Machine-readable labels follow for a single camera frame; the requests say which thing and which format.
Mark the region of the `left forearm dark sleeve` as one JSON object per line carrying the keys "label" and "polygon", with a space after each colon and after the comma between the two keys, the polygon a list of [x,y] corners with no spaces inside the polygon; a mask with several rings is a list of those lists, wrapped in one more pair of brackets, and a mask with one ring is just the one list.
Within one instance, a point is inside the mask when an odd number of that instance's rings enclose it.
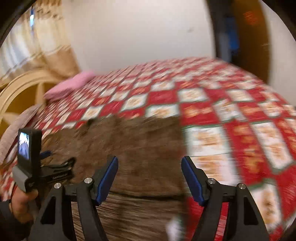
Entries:
{"label": "left forearm dark sleeve", "polygon": [[14,217],[10,203],[1,201],[1,240],[24,240],[30,234],[30,224],[22,224]]}

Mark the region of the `person's left hand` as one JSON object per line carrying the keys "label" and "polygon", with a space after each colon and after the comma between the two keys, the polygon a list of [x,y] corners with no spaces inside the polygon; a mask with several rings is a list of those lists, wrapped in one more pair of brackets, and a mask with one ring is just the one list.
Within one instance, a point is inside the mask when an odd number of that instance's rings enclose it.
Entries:
{"label": "person's left hand", "polygon": [[36,189],[29,193],[23,192],[19,187],[15,189],[11,198],[10,211],[20,223],[27,223],[33,220],[33,216],[29,211],[29,203],[34,201],[37,196],[38,191]]}

